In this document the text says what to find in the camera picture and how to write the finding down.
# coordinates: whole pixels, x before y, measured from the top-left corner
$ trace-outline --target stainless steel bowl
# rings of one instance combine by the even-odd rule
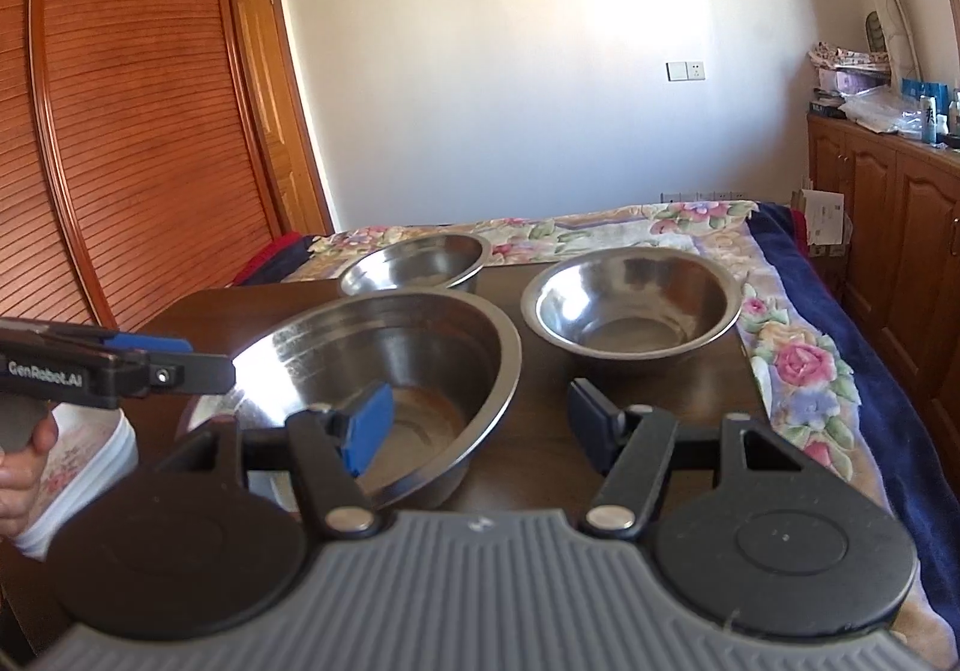
[[[338,300],[283,323],[233,360],[237,384],[186,411],[187,430],[221,414],[279,427],[312,403],[337,406],[371,381],[394,389],[394,426],[358,482],[373,504],[434,508],[500,420],[520,379],[520,336],[491,302],[445,290]],[[280,503],[289,479],[273,477]]]
[[[476,290],[477,273],[490,260],[490,242],[445,232],[384,246],[361,257],[340,275],[341,294],[402,287]]]
[[[621,366],[679,357],[736,321],[741,292],[715,262],[685,251],[604,249],[560,262],[523,292],[523,318],[574,355]]]

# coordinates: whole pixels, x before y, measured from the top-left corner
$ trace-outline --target navy blue blanket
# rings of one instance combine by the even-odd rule
[[[863,401],[860,431],[880,466],[896,515],[913,535],[930,605],[949,622],[960,642],[960,504],[947,487],[923,422],[880,357],[797,251],[789,209],[765,203],[749,224],[800,316],[832,337],[853,368]]]

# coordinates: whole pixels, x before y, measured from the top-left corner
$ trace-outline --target wooden table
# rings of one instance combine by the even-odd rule
[[[578,374],[563,350],[536,337],[520,316],[520,293],[541,266],[488,268],[477,294],[500,306],[520,331],[523,368],[517,394],[467,477],[445,504],[454,511],[563,508],[578,516],[600,486],[566,425],[566,384]],[[304,281],[191,294],[143,328],[188,339],[195,350],[235,354],[259,335],[308,308],[336,299],[334,281]],[[727,412],[763,417],[763,403],[736,331],[685,361],[643,377],[592,377],[620,405],[648,403],[688,425],[717,425]],[[152,463],[170,449],[187,398],[126,401],[140,460]],[[667,505],[709,487],[709,475],[675,474]],[[32,647],[41,650],[69,627],[53,599],[44,569],[0,544],[0,585]]]

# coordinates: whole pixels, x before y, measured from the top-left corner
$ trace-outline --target paper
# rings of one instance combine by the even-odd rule
[[[837,246],[843,243],[843,195],[819,189],[800,190],[806,241],[810,246]]]

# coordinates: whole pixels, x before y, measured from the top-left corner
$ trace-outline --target wooden wardrobe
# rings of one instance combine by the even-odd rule
[[[280,235],[233,0],[0,0],[0,315],[133,329]]]

